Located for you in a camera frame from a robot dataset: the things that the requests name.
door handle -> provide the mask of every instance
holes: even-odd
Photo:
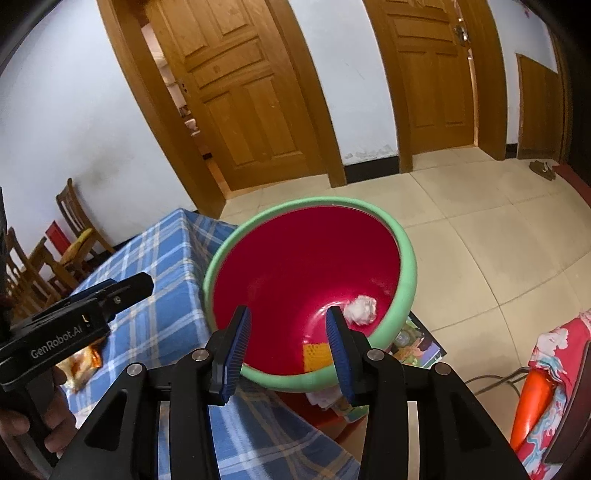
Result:
[[[470,38],[468,37],[468,30],[466,30],[466,27],[464,27],[464,25],[462,24],[457,24],[453,28],[453,31],[455,32],[457,39],[460,41],[460,45],[462,47],[465,47],[470,41]]]

yellow chair cushion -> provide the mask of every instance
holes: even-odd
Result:
[[[87,228],[84,230],[80,236],[68,247],[68,250],[64,252],[64,254],[60,258],[60,264],[65,265],[68,262],[75,259],[76,255],[80,251],[80,247],[86,242],[90,236],[94,233],[92,228]]]

bowl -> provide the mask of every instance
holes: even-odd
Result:
[[[375,298],[375,321],[351,328],[386,350],[416,285],[413,248],[390,215],[360,200],[314,197],[241,225],[213,257],[203,289],[212,330],[226,327],[237,305],[252,312],[242,375],[272,390],[310,392],[337,384],[333,365],[304,372],[304,345],[327,342],[326,310]]]

slipper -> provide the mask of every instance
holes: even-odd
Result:
[[[531,161],[530,170],[549,181],[552,181],[556,178],[556,173],[554,173],[554,170],[552,170],[552,166],[550,166],[550,164],[546,161]]]

metal screw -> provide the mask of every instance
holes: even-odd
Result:
[[[379,362],[380,360],[383,360],[385,356],[386,354],[382,352],[379,348],[372,348],[368,352],[368,358],[370,360],[373,360],[374,362]]]
[[[203,362],[204,360],[207,360],[208,356],[209,352],[205,350],[205,348],[198,348],[193,353],[191,353],[191,358],[196,362]]]
[[[435,364],[433,368],[439,375],[449,375],[450,373],[452,373],[452,368],[448,364],[444,364],[443,362]]]
[[[140,364],[131,364],[129,367],[127,367],[127,374],[132,377],[135,377],[136,375],[141,373],[143,369],[144,367],[142,367]]]

